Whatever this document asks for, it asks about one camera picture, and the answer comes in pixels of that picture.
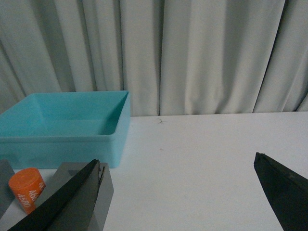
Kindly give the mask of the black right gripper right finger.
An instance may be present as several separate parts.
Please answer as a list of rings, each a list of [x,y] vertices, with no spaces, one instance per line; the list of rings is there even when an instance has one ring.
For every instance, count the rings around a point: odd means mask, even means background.
[[[262,153],[256,153],[254,169],[282,229],[306,231],[308,180]]]

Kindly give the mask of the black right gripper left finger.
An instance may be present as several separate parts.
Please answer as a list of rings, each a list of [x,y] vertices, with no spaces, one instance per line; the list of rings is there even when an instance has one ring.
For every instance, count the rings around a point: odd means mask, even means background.
[[[100,161],[92,160],[11,231],[94,231],[100,184]]]

